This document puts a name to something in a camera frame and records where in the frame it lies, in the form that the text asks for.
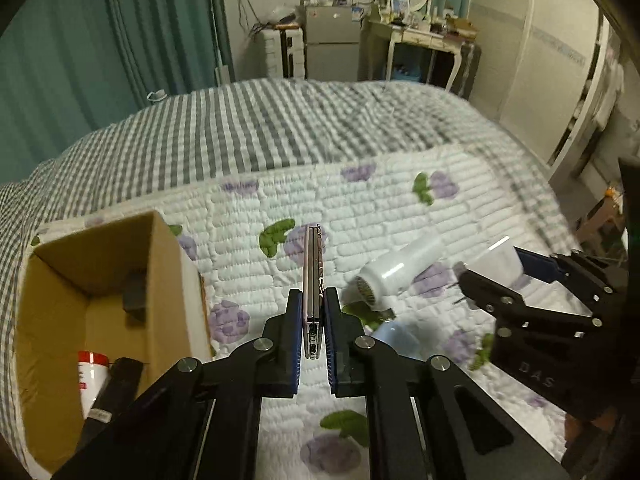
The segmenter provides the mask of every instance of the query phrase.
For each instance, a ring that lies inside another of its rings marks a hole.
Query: silver screw
[[[444,357],[444,355],[436,355],[436,357],[432,357],[430,363],[431,366],[441,372],[443,372],[444,370],[448,370],[451,366],[451,362],[446,357]]]
[[[376,340],[368,335],[359,335],[356,338],[355,343],[357,347],[363,348],[365,350],[369,350],[369,348],[371,348],[373,345],[376,344]]]
[[[273,347],[273,341],[268,337],[259,337],[254,341],[254,348],[260,352],[266,352]]]
[[[193,357],[183,357],[178,361],[178,370],[181,372],[193,372],[198,367],[198,360]]]

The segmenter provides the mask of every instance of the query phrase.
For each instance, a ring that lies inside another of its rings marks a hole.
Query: white bottle with red cap
[[[106,355],[96,352],[78,352],[78,373],[82,418],[86,418],[104,381],[109,376],[109,359]]]

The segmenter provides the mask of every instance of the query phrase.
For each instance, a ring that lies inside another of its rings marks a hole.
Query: white device on bed edge
[[[388,310],[392,298],[407,290],[414,278],[437,262],[444,246],[433,231],[402,249],[389,251],[362,267],[356,278],[358,291],[372,310]]]

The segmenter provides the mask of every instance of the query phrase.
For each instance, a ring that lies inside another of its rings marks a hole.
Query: quilted bedspread
[[[422,193],[414,192],[419,173],[429,183]],[[435,226],[446,257],[401,297],[398,319],[425,353],[450,355],[543,446],[561,453],[562,413],[482,361],[490,319],[453,305],[460,292],[447,288],[450,265],[497,235],[545,253],[572,246],[532,157],[439,89],[262,80],[154,105],[0,188],[0,430],[18,455],[24,440],[12,347],[30,243],[145,208],[183,226],[183,245],[206,279],[221,358],[257,336],[299,285],[300,226],[325,227],[327,282],[344,293],[370,258]],[[293,222],[287,240],[261,247],[260,233],[283,220]],[[570,308],[535,283],[524,294],[540,306]],[[366,443],[354,429],[364,413],[362,399],[328,394],[324,361],[303,362],[296,399],[264,401],[258,476],[364,478]],[[340,438],[345,424],[350,436]]]

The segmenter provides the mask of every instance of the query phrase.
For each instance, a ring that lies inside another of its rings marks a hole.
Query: cardboard box
[[[123,310],[133,272],[146,272],[146,319]],[[36,247],[22,286],[15,363],[28,453],[55,472],[74,453],[83,420],[78,351],[145,363],[138,394],[178,360],[211,359],[195,264],[157,212]]]

